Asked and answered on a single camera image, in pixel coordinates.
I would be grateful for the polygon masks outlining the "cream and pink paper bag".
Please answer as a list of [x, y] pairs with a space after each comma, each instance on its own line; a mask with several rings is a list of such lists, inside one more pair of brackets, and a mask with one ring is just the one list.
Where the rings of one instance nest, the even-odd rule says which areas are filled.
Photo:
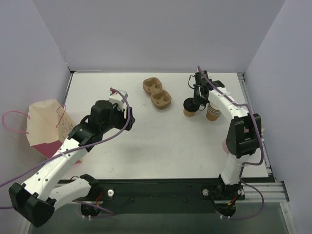
[[2, 124], [12, 132], [26, 134], [30, 146], [46, 159], [50, 159], [67, 139], [76, 125], [66, 112], [67, 106], [61, 105], [56, 99], [33, 103], [28, 113], [15, 111], [26, 116], [26, 129], [16, 130], [5, 124], [5, 118], [12, 111], [2, 115]]

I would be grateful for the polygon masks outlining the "single brown paper cup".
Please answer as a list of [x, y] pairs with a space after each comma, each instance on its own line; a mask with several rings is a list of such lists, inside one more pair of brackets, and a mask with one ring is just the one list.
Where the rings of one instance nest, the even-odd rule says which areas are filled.
[[193, 117], [196, 114], [196, 111], [189, 111], [187, 109], [183, 109], [183, 113], [186, 117]]

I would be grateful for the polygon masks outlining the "black cup lid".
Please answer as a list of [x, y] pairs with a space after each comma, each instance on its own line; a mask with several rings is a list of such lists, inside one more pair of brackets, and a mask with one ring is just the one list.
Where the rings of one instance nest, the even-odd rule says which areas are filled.
[[199, 105], [194, 103], [194, 99], [192, 97], [189, 97], [184, 100], [183, 108], [187, 112], [195, 113], [199, 110]]

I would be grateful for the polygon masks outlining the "stack of brown paper cups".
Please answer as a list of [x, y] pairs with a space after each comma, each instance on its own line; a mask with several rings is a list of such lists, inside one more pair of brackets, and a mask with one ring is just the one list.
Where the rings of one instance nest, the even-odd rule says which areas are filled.
[[212, 103], [209, 103], [207, 106], [206, 118], [209, 121], [216, 121], [220, 116], [220, 110]]

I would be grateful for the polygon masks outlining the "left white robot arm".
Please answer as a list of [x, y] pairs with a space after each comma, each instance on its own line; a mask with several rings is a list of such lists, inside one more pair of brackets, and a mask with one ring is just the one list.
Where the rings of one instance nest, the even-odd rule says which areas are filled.
[[128, 101], [98, 100], [90, 114], [69, 133], [59, 151], [22, 184], [14, 183], [8, 192], [12, 207], [33, 226], [40, 227], [61, 206], [85, 197], [98, 197], [98, 181], [85, 174], [64, 186], [55, 186], [65, 173], [92, 148], [105, 142], [103, 135], [111, 129], [118, 134], [129, 131], [135, 121]]

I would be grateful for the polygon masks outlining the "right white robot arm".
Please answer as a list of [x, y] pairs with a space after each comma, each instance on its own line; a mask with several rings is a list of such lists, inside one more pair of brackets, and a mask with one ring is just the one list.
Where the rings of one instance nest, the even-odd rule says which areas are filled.
[[226, 136], [229, 157], [216, 187], [217, 195], [227, 199], [241, 185], [244, 168], [264, 161], [261, 117], [248, 104], [237, 103], [221, 81], [213, 81], [200, 68], [195, 73], [194, 103], [219, 110], [230, 123]]

